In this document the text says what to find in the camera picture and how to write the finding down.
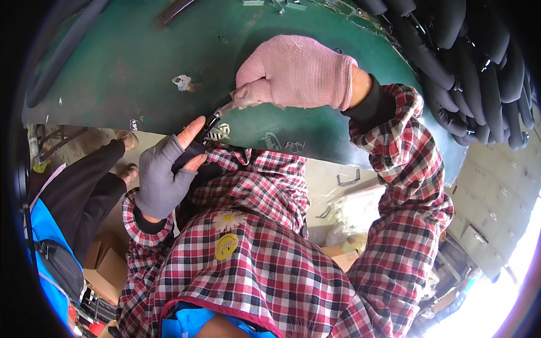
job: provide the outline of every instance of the green worktable surface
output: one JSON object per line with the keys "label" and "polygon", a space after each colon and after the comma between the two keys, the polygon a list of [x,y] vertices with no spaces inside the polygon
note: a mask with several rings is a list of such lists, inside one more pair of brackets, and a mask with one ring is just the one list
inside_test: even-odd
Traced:
{"label": "green worktable surface", "polygon": [[[403,83],[421,91],[414,72],[379,24],[365,14],[359,16],[348,0],[333,1],[332,8],[301,0],[308,6],[305,11],[286,8],[284,14],[278,14],[270,0],[265,6],[199,0],[165,27],[156,17],[171,2],[112,0],[41,103],[25,107],[23,123],[129,129],[135,119],[142,131],[178,133],[197,116],[209,115],[230,101],[242,62],[261,42],[278,34],[313,37],[353,56],[381,84]],[[178,91],[171,82],[178,75],[191,77],[195,90]],[[262,104],[226,115],[220,124],[229,125],[229,138],[221,142],[272,147],[368,169],[367,153],[349,142],[348,120],[329,106],[282,110]],[[426,107],[422,122],[436,140],[446,168],[445,183],[450,185],[467,148],[456,144]]]}

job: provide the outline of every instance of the yellow badge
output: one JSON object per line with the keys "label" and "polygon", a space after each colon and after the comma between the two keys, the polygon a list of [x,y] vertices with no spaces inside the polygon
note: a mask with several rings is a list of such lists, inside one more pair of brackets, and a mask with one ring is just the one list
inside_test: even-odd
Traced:
{"label": "yellow badge", "polygon": [[229,258],[239,246],[239,238],[235,234],[225,234],[216,243],[216,259],[223,261]]}

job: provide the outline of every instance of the plaid shirt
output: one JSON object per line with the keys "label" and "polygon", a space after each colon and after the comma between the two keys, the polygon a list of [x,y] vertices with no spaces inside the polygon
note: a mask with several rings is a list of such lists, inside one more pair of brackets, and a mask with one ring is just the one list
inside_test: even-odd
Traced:
{"label": "plaid shirt", "polygon": [[[207,161],[224,174],[195,190],[192,200],[203,212],[178,237],[171,215],[156,235],[139,230],[135,190],[125,196],[132,241],[117,308],[122,335],[158,337],[161,319],[189,302],[277,337],[405,336],[453,205],[434,139],[417,120],[422,97],[404,85],[384,88],[396,99],[396,117],[364,135],[350,123],[352,142],[370,153],[387,190],[366,250],[347,274],[298,234],[309,207],[305,159],[217,144]],[[240,216],[221,230],[214,221],[224,211]],[[219,260],[225,234],[236,236],[230,243],[237,247]]]}

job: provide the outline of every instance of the sandal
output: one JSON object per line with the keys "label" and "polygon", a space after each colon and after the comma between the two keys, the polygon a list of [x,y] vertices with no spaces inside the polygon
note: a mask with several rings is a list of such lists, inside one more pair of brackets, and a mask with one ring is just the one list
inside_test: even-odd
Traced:
{"label": "sandal", "polygon": [[130,145],[129,149],[134,149],[139,144],[137,136],[129,130],[117,130],[115,135],[118,140],[126,139]]}
{"label": "sandal", "polygon": [[131,180],[129,183],[133,183],[134,179],[138,176],[139,174],[139,166],[137,164],[130,164],[127,168],[126,168],[126,171],[123,172],[121,175],[120,175],[120,178],[124,178],[124,177],[130,177]]}

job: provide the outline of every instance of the hand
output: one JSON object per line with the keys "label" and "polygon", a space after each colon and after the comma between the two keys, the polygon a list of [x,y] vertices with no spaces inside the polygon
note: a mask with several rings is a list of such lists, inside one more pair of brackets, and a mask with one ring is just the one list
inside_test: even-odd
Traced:
{"label": "hand", "polygon": [[282,108],[330,105],[344,111],[362,101],[371,86],[351,56],[309,37],[278,35],[259,45],[240,67],[234,101],[240,109],[271,102]]}
{"label": "hand", "polygon": [[135,204],[148,221],[156,223],[167,218],[188,193],[190,184],[207,155],[195,156],[176,174],[171,172],[171,166],[184,153],[184,149],[190,145],[204,123],[205,117],[200,116],[177,136],[167,136],[141,154],[141,184],[135,196]]}

